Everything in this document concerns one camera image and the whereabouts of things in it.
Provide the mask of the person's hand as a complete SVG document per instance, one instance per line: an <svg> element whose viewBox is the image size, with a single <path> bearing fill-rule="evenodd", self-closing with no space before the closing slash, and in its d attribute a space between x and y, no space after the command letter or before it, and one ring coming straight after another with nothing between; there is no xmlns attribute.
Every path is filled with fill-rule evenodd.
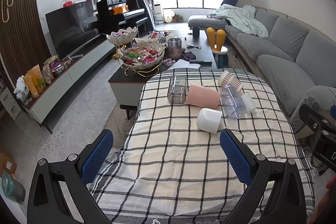
<svg viewBox="0 0 336 224"><path fill-rule="evenodd" d="M329 203L330 196L331 196L331 191L333 190L333 187L335 186L335 179L336 179L336 177L334 176L326 183L326 192L321 197L318 205L316 206L316 208L313 212L313 215L308 219L307 224L314 223L316 221L316 219L323 212L325 206Z"/></svg>

